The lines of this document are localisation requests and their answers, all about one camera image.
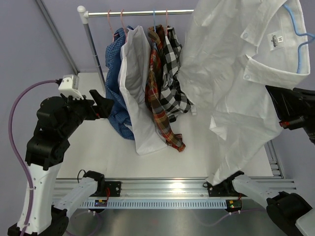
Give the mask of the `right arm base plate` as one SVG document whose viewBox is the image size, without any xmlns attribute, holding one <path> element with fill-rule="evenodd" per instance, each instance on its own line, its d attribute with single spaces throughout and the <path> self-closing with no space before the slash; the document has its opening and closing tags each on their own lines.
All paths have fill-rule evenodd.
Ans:
<svg viewBox="0 0 315 236">
<path fill-rule="evenodd" d="M 211 185 L 208 182 L 203 183 L 203 187 L 207 189 L 209 197 L 241 197 L 242 194 L 238 193 L 231 181 L 223 181 L 217 185 Z"/>
</svg>

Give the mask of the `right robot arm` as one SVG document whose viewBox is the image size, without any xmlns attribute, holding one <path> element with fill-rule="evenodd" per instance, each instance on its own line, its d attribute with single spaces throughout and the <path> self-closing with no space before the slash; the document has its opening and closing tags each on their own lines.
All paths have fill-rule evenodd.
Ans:
<svg viewBox="0 0 315 236">
<path fill-rule="evenodd" d="M 315 92 L 301 88 L 266 86 L 283 129 L 302 128 L 311 143 L 315 141 Z M 203 184 L 210 197 L 227 194 L 246 196 L 266 209 L 269 218 L 288 236 L 315 234 L 315 209 L 296 193 L 279 192 L 263 186 L 237 171 L 223 182 Z"/>
</svg>

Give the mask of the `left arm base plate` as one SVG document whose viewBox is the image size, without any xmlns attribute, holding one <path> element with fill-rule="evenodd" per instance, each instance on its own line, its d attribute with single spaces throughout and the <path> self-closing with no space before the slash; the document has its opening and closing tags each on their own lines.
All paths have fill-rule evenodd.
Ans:
<svg viewBox="0 0 315 236">
<path fill-rule="evenodd" d="M 122 183 L 120 181 L 102 181 L 91 197 L 120 197 Z"/>
</svg>

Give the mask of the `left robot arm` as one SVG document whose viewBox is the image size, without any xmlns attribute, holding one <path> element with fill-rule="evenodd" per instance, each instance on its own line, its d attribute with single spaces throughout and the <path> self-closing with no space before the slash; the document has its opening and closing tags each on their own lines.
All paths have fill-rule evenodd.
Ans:
<svg viewBox="0 0 315 236">
<path fill-rule="evenodd" d="M 33 137 L 22 161 L 28 180 L 20 220 L 9 227 L 9 236 L 61 236 L 77 208 L 90 196 L 109 196 L 103 174 L 87 171 L 77 186 L 57 204 L 53 192 L 69 137 L 85 120 L 108 118 L 114 101 L 95 89 L 92 99 L 63 94 L 43 100 L 37 111 Z"/>
</svg>

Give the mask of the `white linen shirt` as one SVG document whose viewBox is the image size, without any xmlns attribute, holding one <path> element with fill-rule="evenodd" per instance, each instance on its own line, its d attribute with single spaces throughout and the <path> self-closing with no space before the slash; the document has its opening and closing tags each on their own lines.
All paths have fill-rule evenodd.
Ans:
<svg viewBox="0 0 315 236">
<path fill-rule="evenodd" d="M 201 0 L 178 74 L 210 134 L 207 181 L 241 170 L 281 132 L 265 86 L 292 89 L 311 72 L 298 0 Z"/>
</svg>

